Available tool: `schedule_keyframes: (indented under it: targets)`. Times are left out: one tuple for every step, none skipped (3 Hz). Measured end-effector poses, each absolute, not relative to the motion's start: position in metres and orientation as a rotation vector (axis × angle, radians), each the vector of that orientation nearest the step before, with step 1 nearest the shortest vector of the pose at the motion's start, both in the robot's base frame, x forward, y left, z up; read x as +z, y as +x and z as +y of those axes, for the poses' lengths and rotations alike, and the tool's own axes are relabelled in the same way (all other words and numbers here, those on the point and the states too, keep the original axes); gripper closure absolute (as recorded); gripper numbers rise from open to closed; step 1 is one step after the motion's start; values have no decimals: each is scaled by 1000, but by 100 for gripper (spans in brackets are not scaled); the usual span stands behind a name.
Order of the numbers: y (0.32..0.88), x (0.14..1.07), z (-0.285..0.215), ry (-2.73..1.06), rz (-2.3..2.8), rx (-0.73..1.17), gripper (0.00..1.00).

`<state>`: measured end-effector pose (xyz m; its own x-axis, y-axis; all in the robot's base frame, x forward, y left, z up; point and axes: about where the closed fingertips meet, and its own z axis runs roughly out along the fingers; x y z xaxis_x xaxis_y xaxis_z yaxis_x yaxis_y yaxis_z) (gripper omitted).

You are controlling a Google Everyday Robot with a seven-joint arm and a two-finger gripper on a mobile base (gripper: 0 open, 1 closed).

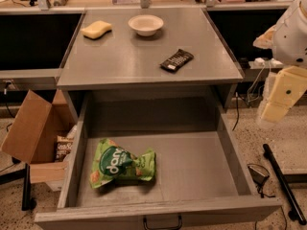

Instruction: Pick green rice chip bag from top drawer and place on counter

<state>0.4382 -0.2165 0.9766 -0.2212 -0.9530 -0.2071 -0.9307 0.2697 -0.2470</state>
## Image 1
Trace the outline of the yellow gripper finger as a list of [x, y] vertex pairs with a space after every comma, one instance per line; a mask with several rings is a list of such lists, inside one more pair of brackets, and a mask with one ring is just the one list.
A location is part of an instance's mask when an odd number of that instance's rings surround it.
[[253, 46], [260, 49], [271, 49], [272, 48], [272, 37], [275, 33], [275, 26], [268, 28], [263, 34], [258, 36], [253, 41]]
[[290, 66], [280, 70], [274, 78], [269, 96], [265, 98], [260, 120], [276, 124], [307, 91], [307, 70]]

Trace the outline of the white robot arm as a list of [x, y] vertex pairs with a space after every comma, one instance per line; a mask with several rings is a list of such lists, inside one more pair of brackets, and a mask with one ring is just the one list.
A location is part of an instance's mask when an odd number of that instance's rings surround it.
[[253, 46], [271, 49], [284, 68], [269, 73], [256, 122], [262, 128], [279, 123], [307, 91], [307, 0], [295, 0], [277, 20], [253, 41]]

